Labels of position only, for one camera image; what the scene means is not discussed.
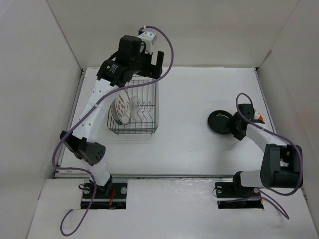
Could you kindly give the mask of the black round plate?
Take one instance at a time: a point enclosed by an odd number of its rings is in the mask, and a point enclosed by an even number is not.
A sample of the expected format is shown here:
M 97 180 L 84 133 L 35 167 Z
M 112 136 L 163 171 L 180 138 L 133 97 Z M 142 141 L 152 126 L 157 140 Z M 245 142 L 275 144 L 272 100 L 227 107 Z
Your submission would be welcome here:
M 233 115 L 224 110 L 213 111 L 207 119 L 209 128 L 216 134 L 228 135 L 231 133 L 228 122 Z

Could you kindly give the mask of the white plate red characters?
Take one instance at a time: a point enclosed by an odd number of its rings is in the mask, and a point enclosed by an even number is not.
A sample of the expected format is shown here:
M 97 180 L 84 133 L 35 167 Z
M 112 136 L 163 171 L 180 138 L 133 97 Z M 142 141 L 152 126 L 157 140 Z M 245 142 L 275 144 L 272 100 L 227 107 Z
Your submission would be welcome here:
M 119 121 L 123 125 L 128 125 L 131 121 L 129 109 L 130 98 L 126 90 L 119 91 L 115 97 L 115 108 Z

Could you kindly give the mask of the clear glass plate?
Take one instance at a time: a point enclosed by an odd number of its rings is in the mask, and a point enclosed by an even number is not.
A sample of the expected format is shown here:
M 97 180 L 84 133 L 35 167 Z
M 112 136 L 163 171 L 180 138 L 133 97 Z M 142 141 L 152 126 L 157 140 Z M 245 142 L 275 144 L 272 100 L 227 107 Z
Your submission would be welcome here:
M 139 97 L 137 96 L 131 97 L 130 103 L 129 103 L 129 109 L 130 109 L 130 113 L 131 113 L 131 117 L 133 121 L 136 123 L 142 123 L 145 117 L 144 117 L 144 109 L 142 107 Z

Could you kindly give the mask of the green rimmed white plate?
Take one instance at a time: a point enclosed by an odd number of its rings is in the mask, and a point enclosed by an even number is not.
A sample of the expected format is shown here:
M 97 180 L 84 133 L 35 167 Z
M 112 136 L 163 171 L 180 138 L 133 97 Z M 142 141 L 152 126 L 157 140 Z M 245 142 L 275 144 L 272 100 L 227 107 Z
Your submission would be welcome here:
M 116 124 L 118 125 L 121 125 L 122 123 L 120 122 L 119 120 L 119 117 L 117 115 L 117 110 L 116 110 L 116 104 L 115 104 L 115 101 L 112 101 L 111 105 L 110 105 L 110 112 L 111 112 L 111 115 L 115 121 Z

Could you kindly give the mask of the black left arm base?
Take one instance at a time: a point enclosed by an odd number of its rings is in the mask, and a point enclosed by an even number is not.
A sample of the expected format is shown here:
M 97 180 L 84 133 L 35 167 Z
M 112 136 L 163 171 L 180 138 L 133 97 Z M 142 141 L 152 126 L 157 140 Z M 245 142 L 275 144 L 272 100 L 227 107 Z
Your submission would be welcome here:
M 127 206 L 127 182 L 113 182 L 105 189 L 97 186 L 96 194 L 92 181 L 79 184 L 78 188 L 82 190 L 81 209 L 87 209 L 91 199 L 93 199 L 90 209 L 93 210 L 124 210 Z

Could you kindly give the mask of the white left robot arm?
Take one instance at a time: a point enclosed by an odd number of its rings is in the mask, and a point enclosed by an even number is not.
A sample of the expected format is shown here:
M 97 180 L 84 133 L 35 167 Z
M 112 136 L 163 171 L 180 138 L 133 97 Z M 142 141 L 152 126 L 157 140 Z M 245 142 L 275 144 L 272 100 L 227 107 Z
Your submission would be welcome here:
M 138 36 L 121 37 L 118 50 L 100 66 L 92 94 L 79 121 L 69 133 L 63 131 L 60 135 L 69 151 L 84 162 L 99 197 L 109 196 L 112 190 L 111 175 L 103 159 L 106 148 L 96 141 L 99 128 L 113 102 L 109 94 L 124 88 L 134 75 L 160 78 L 164 53 L 159 51 L 156 64 L 152 64 L 156 38 L 157 35 L 149 31 Z

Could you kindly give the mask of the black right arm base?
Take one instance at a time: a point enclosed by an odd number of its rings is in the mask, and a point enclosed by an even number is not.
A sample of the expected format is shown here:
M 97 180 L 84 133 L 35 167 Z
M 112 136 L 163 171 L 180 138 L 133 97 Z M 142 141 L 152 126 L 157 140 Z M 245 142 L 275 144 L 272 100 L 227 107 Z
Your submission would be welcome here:
M 240 183 L 217 181 L 213 189 L 218 209 L 263 209 L 260 194 L 253 187 L 242 187 Z

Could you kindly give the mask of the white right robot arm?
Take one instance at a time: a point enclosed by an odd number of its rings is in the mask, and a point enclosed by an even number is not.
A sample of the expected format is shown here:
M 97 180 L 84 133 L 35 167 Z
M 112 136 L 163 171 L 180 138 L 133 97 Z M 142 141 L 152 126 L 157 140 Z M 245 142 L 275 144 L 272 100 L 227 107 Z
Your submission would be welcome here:
M 255 117 L 252 104 L 239 104 L 237 112 L 226 126 L 237 140 L 248 138 L 262 151 L 261 167 L 253 171 L 239 171 L 230 184 L 231 192 L 242 196 L 249 187 L 299 189 L 303 185 L 302 148 L 286 138 L 269 131 L 265 123 Z

